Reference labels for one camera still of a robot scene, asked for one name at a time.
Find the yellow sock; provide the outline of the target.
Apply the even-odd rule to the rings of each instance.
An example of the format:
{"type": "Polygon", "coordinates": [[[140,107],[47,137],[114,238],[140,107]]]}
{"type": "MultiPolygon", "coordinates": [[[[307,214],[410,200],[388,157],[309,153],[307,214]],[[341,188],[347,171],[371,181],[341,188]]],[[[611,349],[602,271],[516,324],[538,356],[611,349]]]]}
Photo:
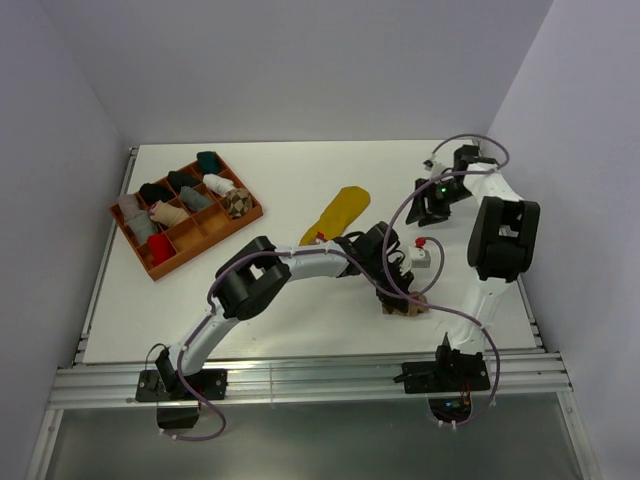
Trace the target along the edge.
{"type": "Polygon", "coordinates": [[[343,187],[319,219],[305,232],[299,245],[314,245],[341,236],[369,206],[370,201],[369,192],[363,188],[343,187]]]}

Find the orange argyle sock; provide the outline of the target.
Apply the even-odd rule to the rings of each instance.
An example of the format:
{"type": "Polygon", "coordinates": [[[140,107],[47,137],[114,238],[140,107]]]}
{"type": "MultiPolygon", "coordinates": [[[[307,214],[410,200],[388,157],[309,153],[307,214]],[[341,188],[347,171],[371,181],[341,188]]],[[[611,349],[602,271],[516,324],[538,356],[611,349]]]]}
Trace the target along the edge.
{"type": "Polygon", "coordinates": [[[417,292],[410,294],[413,301],[397,295],[382,293],[378,293],[377,297],[382,306],[382,313],[385,315],[416,317],[429,311],[429,307],[426,305],[425,295],[417,292]]]}

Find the brown argyle sock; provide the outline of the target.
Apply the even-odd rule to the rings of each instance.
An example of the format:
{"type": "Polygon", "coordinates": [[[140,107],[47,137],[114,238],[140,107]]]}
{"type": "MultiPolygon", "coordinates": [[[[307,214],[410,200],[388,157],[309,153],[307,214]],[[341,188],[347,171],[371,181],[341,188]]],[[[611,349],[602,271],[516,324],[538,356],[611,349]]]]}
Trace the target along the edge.
{"type": "Polygon", "coordinates": [[[232,219],[243,217],[253,208],[252,197],[245,188],[229,190],[224,196],[223,204],[232,219]]]}

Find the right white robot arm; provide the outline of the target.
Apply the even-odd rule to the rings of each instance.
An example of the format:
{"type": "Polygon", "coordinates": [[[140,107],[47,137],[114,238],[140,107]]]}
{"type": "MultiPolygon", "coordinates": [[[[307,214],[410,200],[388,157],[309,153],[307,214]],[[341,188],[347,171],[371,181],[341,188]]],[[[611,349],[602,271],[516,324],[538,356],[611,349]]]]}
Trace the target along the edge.
{"type": "Polygon", "coordinates": [[[451,216],[451,205],[470,197],[479,206],[467,246],[467,263],[475,278],[467,288],[461,311],[481,323],[461,320],[447,333],[451,349],[472,355],[488,347],[484,332],[493,321],[501,295],[526,272],[533,259],[540,205],[517,194],[497,170],[498,162],[480,154],[474,145],[463,145],[453,154],[453,166],[428,160],[434,176],[454,175],[422,188],[412,200],[405,223],[428,226],[451,216]]]}

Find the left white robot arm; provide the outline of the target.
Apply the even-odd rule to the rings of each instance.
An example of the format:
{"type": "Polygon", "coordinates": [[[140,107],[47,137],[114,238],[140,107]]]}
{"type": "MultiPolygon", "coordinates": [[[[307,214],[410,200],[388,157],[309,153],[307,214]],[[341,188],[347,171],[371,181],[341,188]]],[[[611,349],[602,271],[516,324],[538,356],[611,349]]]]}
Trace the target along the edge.
{"type": "Polygon", "coordinates": [[[290,282],[363,275],[383,306],[406,313],[404,297],[414,275],[404,261],[398,235],[384,222],[309,246],[278,247],[266,236],[253,239],[216,273],[204,318],[157,358],[159,388],[172,399],[190,395],[195,374],[214,348],[237,324],[260,315],[290,282]]]}

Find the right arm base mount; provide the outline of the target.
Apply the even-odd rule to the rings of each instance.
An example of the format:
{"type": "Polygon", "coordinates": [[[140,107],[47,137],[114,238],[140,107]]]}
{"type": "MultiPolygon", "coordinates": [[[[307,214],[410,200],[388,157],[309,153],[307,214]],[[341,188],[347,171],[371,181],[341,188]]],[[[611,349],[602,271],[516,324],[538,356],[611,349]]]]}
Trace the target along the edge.
{"type": "Polygon", "coordinates": [[[448,394],[429,400],[431,413],[443,422],[467,420],[472,413],[471,393],[490,391],[491,381],[483,362],[465,366],[445,360],[404,362],[393,378],[406,394],[448,394]]]}

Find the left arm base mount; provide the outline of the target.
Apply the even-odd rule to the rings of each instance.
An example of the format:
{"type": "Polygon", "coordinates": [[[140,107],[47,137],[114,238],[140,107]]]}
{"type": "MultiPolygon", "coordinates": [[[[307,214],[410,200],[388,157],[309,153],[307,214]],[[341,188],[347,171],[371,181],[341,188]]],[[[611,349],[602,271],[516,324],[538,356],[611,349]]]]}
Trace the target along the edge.
{"type": "MultiPolygon", "coordinates": [[[[205,369],[186,379],[207,400],[222,400],[225,397],[227,371],[224,369],[205,369]]],[[[139,375],[135,401],[158,404],[156,420],[159,428],[178,431],[193,428],[200,417],[201,403],[191,407],[162,407],[162,404],[195,400],[181,382],[167,391],[157,370],[143,370],[139,375]]]]}

